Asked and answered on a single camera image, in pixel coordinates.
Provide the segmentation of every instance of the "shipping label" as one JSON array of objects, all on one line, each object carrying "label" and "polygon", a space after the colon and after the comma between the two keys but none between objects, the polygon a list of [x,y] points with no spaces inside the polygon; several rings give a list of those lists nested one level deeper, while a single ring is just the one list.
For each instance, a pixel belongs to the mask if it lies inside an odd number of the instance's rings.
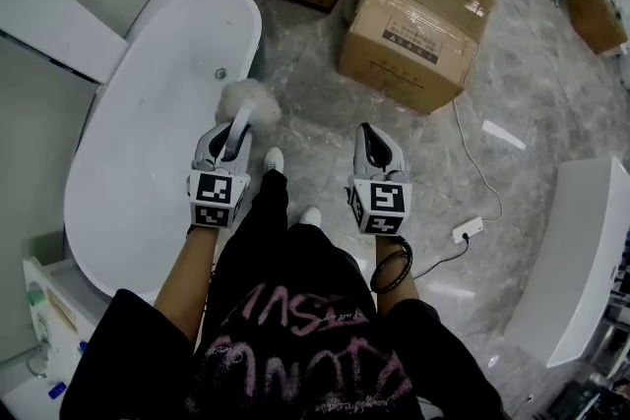
[{"label": "shipping label", "polygon": [[405,81],[424,90],[424,85],[420,83],[418,74],[405,67],[395,65],[384,58],[380,58],[378,61],[369,60],[368,75],[372,83],[380,82],[395,85],[400,81]]},{"label": "shipping label", "polygon": [[396,18],[390,18],[382,37],[424,58],[433,65],[437,64],[440,51],[442,50],[441,42],[422,35],[418,30],[414,30],[407,23],[401,22]]}]

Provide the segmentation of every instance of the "white fluffy object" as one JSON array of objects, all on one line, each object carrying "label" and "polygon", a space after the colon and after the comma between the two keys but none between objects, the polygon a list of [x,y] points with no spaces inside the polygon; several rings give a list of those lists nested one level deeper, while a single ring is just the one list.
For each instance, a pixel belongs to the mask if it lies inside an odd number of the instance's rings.
[{"label": "white fluffy object", "polygon": [[255,79],[245,79],[223,88],[215,114],[217,124],[234,119],[241,105],[248,99],[256,103],[248,121],[255,131],[269,131],[283,117],[274,96]]}]

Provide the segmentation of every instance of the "leg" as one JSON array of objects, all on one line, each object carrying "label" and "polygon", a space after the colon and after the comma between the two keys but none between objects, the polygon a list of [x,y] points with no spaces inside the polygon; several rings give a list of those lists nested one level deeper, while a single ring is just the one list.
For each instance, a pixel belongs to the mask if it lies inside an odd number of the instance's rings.
[{"label": "leg", "polygon": [[274,237],[278,240],[286,233],[286,178],[277,170],[268,171],[263,177],[260,191],[238,229],[225,244],[217,263],[217,274],[236,266],[254,268],[261,260],[267,262],[269,250],[261,250],[261,240]]},{"label": "leg", "polygon": [[236,304],[264,281],[281,260],[286,235],[286,178],[277,148],[265,156],[268,168],[251,210],[227,241],[208,288],[203,338],[213,337]]}]

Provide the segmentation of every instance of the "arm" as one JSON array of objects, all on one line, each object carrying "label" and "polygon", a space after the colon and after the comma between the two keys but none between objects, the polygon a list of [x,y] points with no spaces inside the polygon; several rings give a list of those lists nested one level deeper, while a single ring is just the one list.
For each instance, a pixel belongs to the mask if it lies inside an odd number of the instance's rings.
[{"label": "arm", "polygon": [[[387,237],[376,237],[376,263],[401,246]],[[395,280],[405,260],[392,261],[382,271],[379,284]],[[503,420],[501,397],[485,378],[466,347],[447,330],[433,307],[420,301],[413,276],[386,294],[378,294],[383,327],[409,374],[416,394],[439,407],[446,418]],[[453,392],[453,377],[462,386]]]},{"label": "arm", "polygon": [[[401,249],[401,246],[396,242],[393,242],[386,236],[376,237],[376,264],[380,264],[390,254],[393,254]],[[379,285],[387,285],[394,281],[405,267],[405,260],[398,258],[391,261],[385,266],[381,274],[379,275]],[[378,313],[381,317],[385,317],[387,313],[394,308],[394,305],[403,301],[404,299],[419,299],[415,283],[413,283],[413,277],[408,274],[405,279],[399,283],[394,289],[385,293],[377,295]]]},{"label": "arm", "polygon": [[120,289],[98,323],[60,418],[175,418],[190,379],[218,231],[195,228],[155,305]]},{"label": "arm", "polygon": [[193,344],[204,313],[218,236],[215,228],[191,231],[154,304]]}]

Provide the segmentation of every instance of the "power adapter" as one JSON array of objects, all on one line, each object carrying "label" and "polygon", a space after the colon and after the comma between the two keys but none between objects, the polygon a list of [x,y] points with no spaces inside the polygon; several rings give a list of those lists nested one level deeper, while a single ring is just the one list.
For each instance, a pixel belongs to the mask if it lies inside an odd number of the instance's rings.
[{"label": "power adapter", "polygon": [[460,243],[465,240],[465,234],[469,235],[469,238],[471,238],[473,235],[476,235],[482,230],[483,221],[480,216],[477,216],[453,229],[453,241],[455,243]]}]

